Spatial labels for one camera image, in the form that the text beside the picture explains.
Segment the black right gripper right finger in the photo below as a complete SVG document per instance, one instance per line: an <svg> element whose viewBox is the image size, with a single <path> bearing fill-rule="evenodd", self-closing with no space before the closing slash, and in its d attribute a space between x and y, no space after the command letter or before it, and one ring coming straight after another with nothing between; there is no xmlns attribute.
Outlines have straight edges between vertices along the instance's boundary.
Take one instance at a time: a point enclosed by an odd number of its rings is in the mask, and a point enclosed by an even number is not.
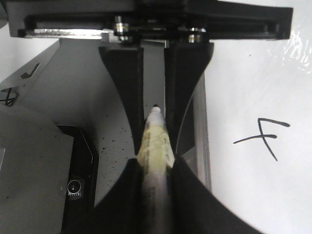
<svg viewBox="0 0 312 234"><path fill-rule="evenodd" d="M177 156L170 173L175 234L259 234L225 207Z"/></svg>

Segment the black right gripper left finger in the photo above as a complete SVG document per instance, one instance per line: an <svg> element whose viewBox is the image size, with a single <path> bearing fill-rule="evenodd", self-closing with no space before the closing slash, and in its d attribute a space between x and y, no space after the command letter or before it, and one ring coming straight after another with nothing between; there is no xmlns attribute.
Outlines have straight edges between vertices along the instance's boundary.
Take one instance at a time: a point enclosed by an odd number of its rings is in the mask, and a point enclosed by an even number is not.
<svg viewBox="0 0 312 234"><path fill-rule="evenodd" d="M142 169L129 159L120 177L94 209L63 234L140 234Z"/></svg>

